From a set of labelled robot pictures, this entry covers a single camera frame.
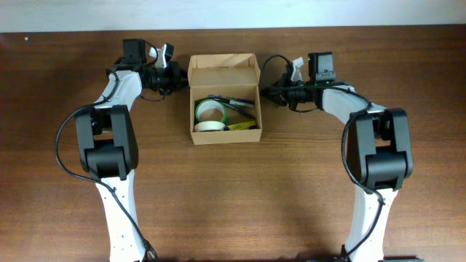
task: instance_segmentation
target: table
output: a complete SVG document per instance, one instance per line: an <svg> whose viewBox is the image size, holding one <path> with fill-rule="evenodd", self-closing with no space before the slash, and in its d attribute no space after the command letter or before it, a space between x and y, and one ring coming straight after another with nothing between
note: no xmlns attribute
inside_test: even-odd
<svg viewBox="0 0 466 262"><path fill-rule="evenodd" d="M414 173L391 209L385 255L463 261L465 32L464 25L430 25L2 34L0 261L108 260L98 191L68 177L52 147L59 124L102 93L104 69L121 56L125 38L173 44L183 68L196 54L254 52L261 65L275 53L294 59L333 51L339 79L375 103L408 113ZM266 77L283 70L276 61ZM138 219L161 258L339 254L354 201L339 155L343 125L324 112L298 114L266 99L261 104L260 143L193 146L189 89L163 103L135 102ZM82 173L74 123L65 128L60 152Z"/></svg>

